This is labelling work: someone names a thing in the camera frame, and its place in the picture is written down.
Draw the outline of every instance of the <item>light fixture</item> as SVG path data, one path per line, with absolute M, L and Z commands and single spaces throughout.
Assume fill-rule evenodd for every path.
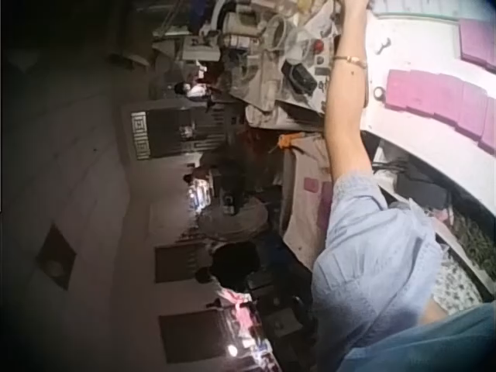
M 231 357 L 235 357 L 238 355 L 238 348 L 235 347 L 234 345 L 227 346 L 227 351 L 229 352 L 229 355 Z

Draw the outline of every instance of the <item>white counter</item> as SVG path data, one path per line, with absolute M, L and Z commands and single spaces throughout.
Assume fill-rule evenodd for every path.
M 460 60 L 458 35 L 455 22 L 370 17 L 370 101 L 361 128 L 425 161 L 496 215 L 496 158 L 452 127 L 435 119 L 386 109 L 372 94 L 374 88 L 385 87 L 389 70 L 415 69 L 459 77 L 496 98 L 496 74 Z M 377 43 L 387 37 L 391 46 L 376 55 Z

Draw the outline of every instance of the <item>window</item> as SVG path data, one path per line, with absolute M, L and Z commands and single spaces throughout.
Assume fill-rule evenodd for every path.
M 186 281 L 198 269 L 197 251 L 203 243 L 183 243 L 155 248 L 155 282 Z
M 226 353 L 223 312 L 210 310 L 159 317 L 167 363 L 186 363 Z

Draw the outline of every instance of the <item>orange object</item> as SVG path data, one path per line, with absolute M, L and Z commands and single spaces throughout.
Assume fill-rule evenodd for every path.
M 281 134 L 279 136 L 279 140 L 277 141 L 277 146 L 280 149 L 288 149 L 291 147 L 291 141 L 296 140 L 297 138 L 305 137 L 304 132 L 292 133 L 292 134 Z

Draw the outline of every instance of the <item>pink card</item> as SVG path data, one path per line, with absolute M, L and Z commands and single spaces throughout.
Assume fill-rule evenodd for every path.
M 425 71 L 412 70 L 408 75 L 407 110 L 421 116 L 434 116 L 437 77 Z
M 391 70 L 387 76 L 386 85 L 386 108 L 391 110 L 405 110 L 406 109 L 406 95 L 405 89 L 407 84 L 408 71 Z
M 458 120 L 456 130 L 465 136 L 478 141 L 484 131 L 486 108 L 486 91 L 476 85 L 466 82 L 463 85 L 460 119 Z
M 319 192 L 319 180 L 315 178 L 305 177 L 303 179 L 303 188 L 306 191 L 310 191 L 313 193 Z
M 486 68 L 489 71 L 496 72 L 496 40 L 494 41 L 493 48 L 489 53 L 489 58 L 487 59 Z
M 484 131 L 480 138 L 479 147 L 492 155 L 496 155 L 496 99 L 487 99 Z
M 320 229 L 327 230 L 329 226 L 329 217 L 331 215 L 332 204 L 332 182 L 322 183 L 322 193 L 320 197 L 319 210 L 317 211 L 317 226 Z
M 461 19 L 459 24 L 462 60 L 485 66 L 493 44 L 492 24 L 475 19 Z
M 456 126 L 460 117 L 463 81 L 458 77 L 437 75 L 437 94 L 433 97 L 434 119 Z

